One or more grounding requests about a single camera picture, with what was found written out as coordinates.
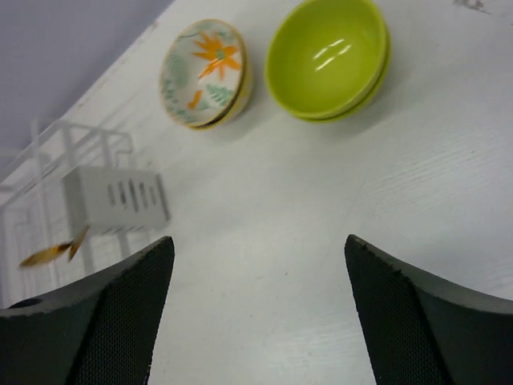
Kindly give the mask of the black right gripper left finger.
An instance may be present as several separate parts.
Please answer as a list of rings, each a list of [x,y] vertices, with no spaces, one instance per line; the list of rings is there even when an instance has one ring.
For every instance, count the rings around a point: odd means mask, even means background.
[[[1,311],[3,384],[146,384],[175,245],[162,237],[106,269]]]

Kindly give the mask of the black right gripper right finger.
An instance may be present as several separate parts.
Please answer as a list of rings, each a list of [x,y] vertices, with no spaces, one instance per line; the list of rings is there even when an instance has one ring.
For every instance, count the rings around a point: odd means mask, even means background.
[[[353,234],[345,264],[378,384],[510,384],[512,302],[450,282]]]

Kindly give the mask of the lime green bowl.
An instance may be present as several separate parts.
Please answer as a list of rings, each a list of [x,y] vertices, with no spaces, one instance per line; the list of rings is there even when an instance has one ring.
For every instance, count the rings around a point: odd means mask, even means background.
[[[338,121],[338,120],[344,119],[344,118],[346,118],[348,116],[351,116],[352,114],[356,113],[357,111],[363,109],[364,107],[366,107],[367,105],[372,103],[373,98],[376,96],[376,94],[380,90],[380,88],[381,88],[381,86],[382,86],[382,84],[383,84],[383,82],[385,80],[385,77],[387,75],[387,72],[389,70],[389,67],[390,67],[390,58],[391,58],[391,47],[392,47],[392,45],[391,45],[390,30],[389,30],[388,24],[385,23],[385,26],[386,26],[386,54],[385,54],[385,59],[384,59],[383,65],[382,65],[381,72],[379,73],[379,76],[378,76],[375,84],[370,89],[370,91],[365,95],[365,97],[358,104],[356,104],[355,106],[353,106],[349,110],[344,111],[343,113],[338,114],[336,116],[332,116],[332,117],[329,117],[329,118],[323,118],[323,119],[309,119],[309,118],[302,118],[302,117],[298,116],[297,118],[299,120],[303,120],[303,121],[306,121],[306,122],[309,122],[309,123],[314,123],[314,124],[331,123],[331,122],[334,122],[334,121]]]
[[[387,25],[373,1],[303,1],[278,27],[265,81],[292,115],[327,120],[360,103],[378,81]]]

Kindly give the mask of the orange flower ceramic bowl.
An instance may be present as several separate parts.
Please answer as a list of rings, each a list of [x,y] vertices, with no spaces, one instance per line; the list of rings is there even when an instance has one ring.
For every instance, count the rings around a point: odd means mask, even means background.
[[[164,56],[158,80],[164,110],[177,123],[202,128],[228,111],[243,83],[244,41],[218,19],[194,22]]]

